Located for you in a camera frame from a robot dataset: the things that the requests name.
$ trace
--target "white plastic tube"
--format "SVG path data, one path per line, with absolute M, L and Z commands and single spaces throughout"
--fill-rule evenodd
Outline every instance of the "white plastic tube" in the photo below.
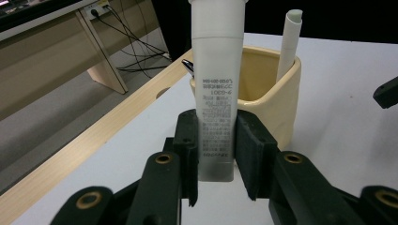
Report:
M 300 9 L 291 9 L 286 13 L 276 82 L 289 71 L 295 61 L 296 49 L 299 44 L 299 33 L 302 25 L 301 16 L 302 10 Z
M 247 0 L 190 0 L 199 180 L 234 179 L 237 92 Z

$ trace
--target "gray floor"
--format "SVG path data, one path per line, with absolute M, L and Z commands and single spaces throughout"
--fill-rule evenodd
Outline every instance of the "gray floor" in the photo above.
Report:
M 112 58 L 121 62 L 119 65 L 135 61 L 123 52 Z M 170 60 L 157 56 L 141 66 L 152 68 L 169 64 Z M 150 69 L 146 75 L 153 77 L 161 70 Z M 0 194 L 149 81 L 143 72 L 120 71 L 120 74 L 129 88 L 125 95 L 94 82 L 84 72 L 0 121 Z

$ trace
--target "pen holder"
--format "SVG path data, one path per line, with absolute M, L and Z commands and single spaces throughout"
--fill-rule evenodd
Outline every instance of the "pen holder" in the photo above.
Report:
M 243 46 L 237 108 L 257 115 L 284 150 L 293 136 L 299 101 L 301 61 L 276 82 L 279 51 Z M 195 80 L 190 85 L 195 93 Z

